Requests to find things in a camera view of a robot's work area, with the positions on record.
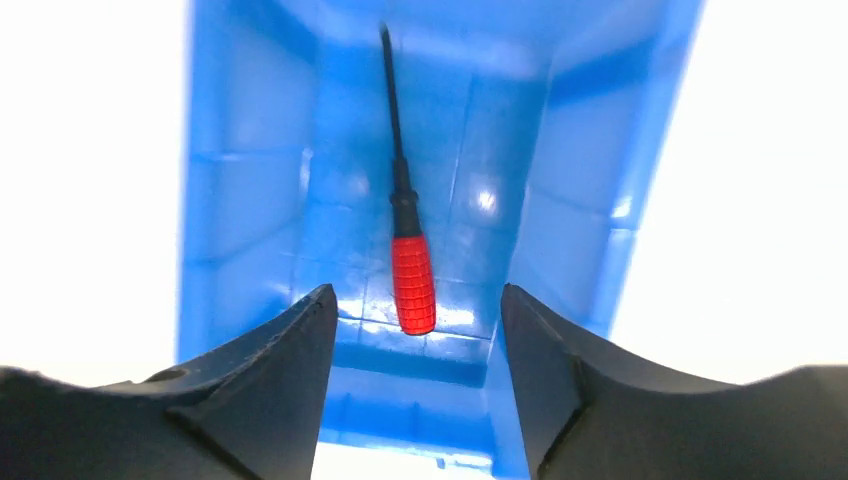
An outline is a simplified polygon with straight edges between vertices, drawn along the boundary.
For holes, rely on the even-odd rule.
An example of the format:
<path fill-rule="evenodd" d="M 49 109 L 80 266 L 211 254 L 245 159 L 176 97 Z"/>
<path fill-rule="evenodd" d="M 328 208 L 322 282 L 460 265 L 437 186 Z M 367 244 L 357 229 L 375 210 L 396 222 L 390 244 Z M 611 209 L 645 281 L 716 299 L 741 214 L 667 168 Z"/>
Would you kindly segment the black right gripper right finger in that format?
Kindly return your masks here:
<path fill-rule="evenodd" d="M 633 354 L 513 284 L 501 312 L 535 479 L 847 475 L 845 366 L 734 385 Z"/>

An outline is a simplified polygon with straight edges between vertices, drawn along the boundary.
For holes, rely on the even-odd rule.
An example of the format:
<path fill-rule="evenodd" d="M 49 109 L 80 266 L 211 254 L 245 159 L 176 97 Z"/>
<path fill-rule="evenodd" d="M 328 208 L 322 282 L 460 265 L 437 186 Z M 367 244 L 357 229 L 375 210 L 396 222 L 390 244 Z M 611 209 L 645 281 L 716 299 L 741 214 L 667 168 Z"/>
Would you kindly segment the red black screwdriver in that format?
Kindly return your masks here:
<path fill-rule="evenodd" d="M 391 35 L 385 24 L 380 26 L 380 39 L 394 152 L 390 253 L 395 307 L 402 332 L 411 336 L 426 335 L 436 326 L 432 263 L 418 210 L 419 197 L 413 188 L 404 154 Z"/>

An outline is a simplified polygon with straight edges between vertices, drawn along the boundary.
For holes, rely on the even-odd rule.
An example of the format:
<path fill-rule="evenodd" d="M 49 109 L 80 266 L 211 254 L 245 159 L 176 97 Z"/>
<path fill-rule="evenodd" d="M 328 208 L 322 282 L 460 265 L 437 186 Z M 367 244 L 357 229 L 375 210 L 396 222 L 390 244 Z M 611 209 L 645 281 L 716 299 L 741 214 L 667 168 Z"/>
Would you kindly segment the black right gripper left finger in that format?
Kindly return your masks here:
<path fill-rule="evenodd" d="M 1 371 L 5 479 L 307 479 L 338 323 L 322 285 L 141 383 Z"/>

